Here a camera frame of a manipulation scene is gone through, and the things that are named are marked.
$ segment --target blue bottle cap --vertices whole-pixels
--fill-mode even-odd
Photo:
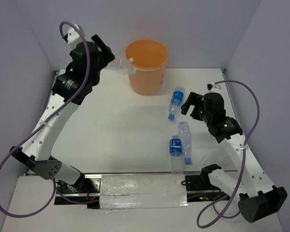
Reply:
[[[186,165],[192,164],[191,159],[190,158],[185,159],[185,164]]]
[[[169,120],[174,120],[175,115],[169,114]]]

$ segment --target black mount bracket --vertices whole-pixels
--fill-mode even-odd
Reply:
[[[239,196],[238,208],[246,221],[252,223],[277,213],[288,195],[283,187],[273,186],[272,191],[267,193],[259,191],[256,197],[249,197],[242,193]]]
[[[12,156],[45,180],[54,178],[56,173],[58,173],[61,169],[62,165],[61,161],[55,159],[52,156],[49,158],[49,160],[35,161],[35,156],[27,156],[22,152],[22,148],[16,150]]]
[[[216,186],[211,185],[208,177],[208,174],[216,169],[221,169],[221,167],[217,164],[204,167],[201,169],[200,175],[186,175],[181,184],[186,186],[187,191],[219,190]]]

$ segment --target white table surface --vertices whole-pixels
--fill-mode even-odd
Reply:
[[[187,121],[192,136],[192,165],[198,171],[207,154],[221,148],[204,122],[189,115],[168,120],[168,107],[176,86],[205,94],[207,84],[223,80],[220,69],[166,69],[162,89],[157,95],[135,93],[127,75],[102,70],[100,83],[86,96],[67,122],[52,155],[84,173],[169,172],[169,140],[177,134],[177,123]],[[227,115],[234,117],[225,84],[222,97]]]
[[[52,192],[52,182],[38,176],[21,176],[18,179],[9,211],[31,213],[42,207]],[[254,223],[239,215],[221,219],[212,227],[201,230],[196,217],[207,202],[190,203],[181,208],[102,210],[87,209],[83,205],[54,205],[28,218],[6,217],[2,232],[282,232],[277,214]],[[218,202],[221,210],[226,201]],[[228,216],[238,210],[231,204]],[[206,224],[216,217],[212,208],[206,210],[200,223]]]

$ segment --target clear plastic bottle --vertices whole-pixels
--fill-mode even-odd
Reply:
[[[183,153],[181,147],[181,141],[177,135],[172,136],[170,140],[170,155],[171,155],[171,172],[183,173]]]
[[[182,150],[184,161],[186,165],[192,164],[191,162],[191,136],[188,122],[178,123],[178,136],[182,142]]]
[[[107,68],[118,72],[120,74],[135,74],[136,69],[125,59],[115,58],[112,62],[108,63]]]
[[[174,90],[171,103],[169,105],[169,117],[168,119],[173,121],[175,115],[180,111],[180,105],[183,101],[185,94],[185,88],[182,86],[177,86]]]

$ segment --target plastic water bottle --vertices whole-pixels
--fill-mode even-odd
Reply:
[[[175,115],[180,110],[180,105],[183,101],[185,94],[185,88],[182,86],[177,86],[174,90],[171,103],[169,105],[169,120],[174,120]]]
[[[177,135],[172,136],[170,140],[170,155],[171,155],[171,172],[183,173],[183,153],[181,141]]]
[[[191,136],[188,122],[178,123],[178,136],[182,142],[182,150],[184,161],[186,165],[192,164],[191,162]]]

